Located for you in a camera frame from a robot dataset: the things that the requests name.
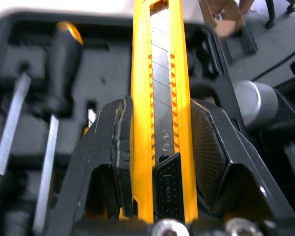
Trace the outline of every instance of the black plastic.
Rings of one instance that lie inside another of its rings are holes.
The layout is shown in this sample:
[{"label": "black plastic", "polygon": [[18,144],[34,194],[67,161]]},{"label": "black plastic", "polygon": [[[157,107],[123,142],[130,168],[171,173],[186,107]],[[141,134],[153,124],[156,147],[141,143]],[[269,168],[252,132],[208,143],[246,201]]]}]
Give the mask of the black plastic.
[{"label": "black plastic", "polygon": [[[195,156],[196,176],[200,186],[209,184],[206,181],[206,176],[212,172],[218,172],[219,178],[215,178],[213,191],[213,201],[210,205],[210,212],[223,215],[226,209],[236,197],[241,187],[241,180],[245,180],[244,170],[252,176],[253,181],[256,183],[257,189],[266,202],[273,217],[278,219],[295,218],[295,212],[291,208],[289,202],[283,195],[281,189],[275,182],[270,171],[266,167],[264,161],[259,156],[255,147],[237,130],[233,127],[227,114],[214,106],[211,103],[192,100],[191,114],[194,116],[208,116],[208,121],[211,123],[212,131],[215,132],[218,142],[217,146],[223,150],[225,160],[227,162],[226,168],[217,170],[206,169],[206,171],[199,172],[200,167],[210,156],[203,156],[201,154]],[[193,139],[195,135],[199,135],[201,127],[196,123],[192,123]],[[193,143],[193,149],[199,143]],[[210,146],[211,152],[216,153],[216,148]]]},{"label": "black plastic", "polygon": [[5,235],[5,213],[8,207],[17,201],[17,198],[24,191],[26,183],[27,176],[24,173],[0,175],[0,236]]},{"label": "black plastic", "polygon": [[79,68],[82,44],[69,30],[57,30],[47,58],[47,94],[42,104],[33,109],[35,115],[48,120],[51,114],[68,117],[72,110],[72,87]]},{"label": "black plastic", "polygon": [[180,153],[168,157],[154,168],[153,203],[159,218],[184,222]]},{"label": "black plastic", "polygon": [[185,24],[191,98],[212,97],[226,111],[232,124],[247,136],[221,45],[215,33],[203,25]]},{"label": "black plastic", "polygon": [[[61,21],[74,24],[84,41],[81,63],[72,84],[71,115],[59,119],[55,162],[67,166],[85,126],[88,103],[96,104],[95,112],[98,114],[105,104],[122,98],[122,94],[130,94],[133,20],[35,12],[14,13],[1,19],[0,138],[6,114],[3,103],[10,103],[14,84],[12,76],[9,80],[2,80],[3,65],[9,60],[7,57],[14,51],[14,58],[21,58],[24,49],[28,56],[24,56],[23,62],[14,64],[28,64],[29,72],[31,66],[47,67],[44,57],[33,58],[29,56],[33,52],[29,51],[33,48],[47,56],[54,40],[56,23]],[[43,74],[45,70],[35,72],[36,75],[32,74],[33,87],[25,100],[11,148],[10,164],[13,166],[41,168],[45,154],[48,123],[34,117],[31,110],[39,98],[47,94],[47,77]]]}]

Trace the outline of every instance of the tool handle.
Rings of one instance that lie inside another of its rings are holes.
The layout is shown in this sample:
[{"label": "tool handle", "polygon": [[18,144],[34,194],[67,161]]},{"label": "tool handle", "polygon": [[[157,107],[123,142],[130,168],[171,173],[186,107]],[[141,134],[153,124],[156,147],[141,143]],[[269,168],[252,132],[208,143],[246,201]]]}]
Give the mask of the tool handle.
[{"label": "tool handle", "polygon": [[51,114],[66,116],[71,110],[72,85],[76,76],[83,41],[78,30],[68,22],[57,24],[57,31],[47,61],[47,97],[36,112],[49,118]]}]

